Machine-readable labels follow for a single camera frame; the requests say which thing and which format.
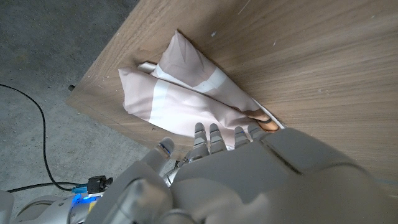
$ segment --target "robot finger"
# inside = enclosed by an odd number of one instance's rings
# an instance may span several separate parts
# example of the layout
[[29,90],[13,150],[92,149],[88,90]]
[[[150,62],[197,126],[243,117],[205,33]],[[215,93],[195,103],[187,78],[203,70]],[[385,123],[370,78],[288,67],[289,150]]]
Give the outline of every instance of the robot finger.
[[226,146],[217,124],[210,125],[210,154],[226,150]]

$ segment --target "wooden tabletop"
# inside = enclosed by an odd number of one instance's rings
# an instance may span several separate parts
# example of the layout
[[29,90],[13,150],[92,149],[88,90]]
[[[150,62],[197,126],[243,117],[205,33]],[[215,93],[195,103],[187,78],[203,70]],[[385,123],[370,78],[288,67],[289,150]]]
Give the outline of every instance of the wooden tabletop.
[[177,29],[282,122],[398,197],[398,1],[141,1],[67,103],[148,147],[170,136],[183,155],[192,139],[126,113],[118,75],[158,62]]

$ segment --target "blue light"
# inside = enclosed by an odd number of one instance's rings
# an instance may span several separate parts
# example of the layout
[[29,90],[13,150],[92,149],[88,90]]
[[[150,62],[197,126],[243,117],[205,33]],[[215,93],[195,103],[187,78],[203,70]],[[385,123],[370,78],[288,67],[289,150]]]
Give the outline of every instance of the blue light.
[[80,194],[76,194],[72,200],[72,204],[74,204],[79,198],[81,197]]
[[81,201],[82,203],[89,203],[89,202],[94,202],[97,199],[97,197],[84,197],[83,200]]

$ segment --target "blue connector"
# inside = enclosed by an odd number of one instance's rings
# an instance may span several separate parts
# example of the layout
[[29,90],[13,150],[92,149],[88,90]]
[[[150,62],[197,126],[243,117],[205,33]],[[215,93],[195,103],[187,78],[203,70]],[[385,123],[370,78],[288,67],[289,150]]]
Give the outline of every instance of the blue connector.
[[87,193],[87,184],[79,184],[72,188],[72,192],[75,194]]

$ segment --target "cloth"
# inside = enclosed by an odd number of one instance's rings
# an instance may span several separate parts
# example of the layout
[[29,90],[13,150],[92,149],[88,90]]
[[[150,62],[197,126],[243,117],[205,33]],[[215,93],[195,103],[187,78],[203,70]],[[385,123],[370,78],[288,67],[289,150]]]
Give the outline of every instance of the cloth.
[[195,125],[205,125],[210,140],[210,124],[218,125],[224,142],[234,147],[234,129],[247,131],[254,121],[241,112],[208,96],[140,72],[119,69],[124,91],[124,109],[172,133],[194,137]]
[[[209,96],[258,121],[270,118],[246,92],[177,31],[151,75]],[[269,131],[279,128],[273,121],[259,124]]]
[[195,125],[201,122],[210,140],[208,128],[215,123],[226,145],[233,147],[235,127],[247,131],[249,124],[256,124],[251,118],[269,119],[247,93],[178,32],[150,75],[131,67],[119,69],[119,75],[124,109],[175,134],[194,137]]

